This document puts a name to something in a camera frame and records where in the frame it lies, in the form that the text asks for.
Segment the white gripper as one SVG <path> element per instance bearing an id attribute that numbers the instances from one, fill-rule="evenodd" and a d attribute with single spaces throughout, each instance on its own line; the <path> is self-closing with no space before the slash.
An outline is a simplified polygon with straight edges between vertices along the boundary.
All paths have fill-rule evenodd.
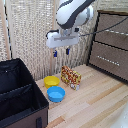
<path id="1" fill-rule="evenodd" d="M 57 29 L 57 30 L 50 30 L 47 34 L 47 41 L 46 45 L 49 48 L 53 48 L 53 58 L 57 57 L 57 50 L 56 47 L 61 46 L 71 46 L 77 44 L 79 41 L 79 29 L 78 28 L 71 28 L 71 29 Z M 66 55 L 70 53 L 70 47 L 66 48 Z"/>

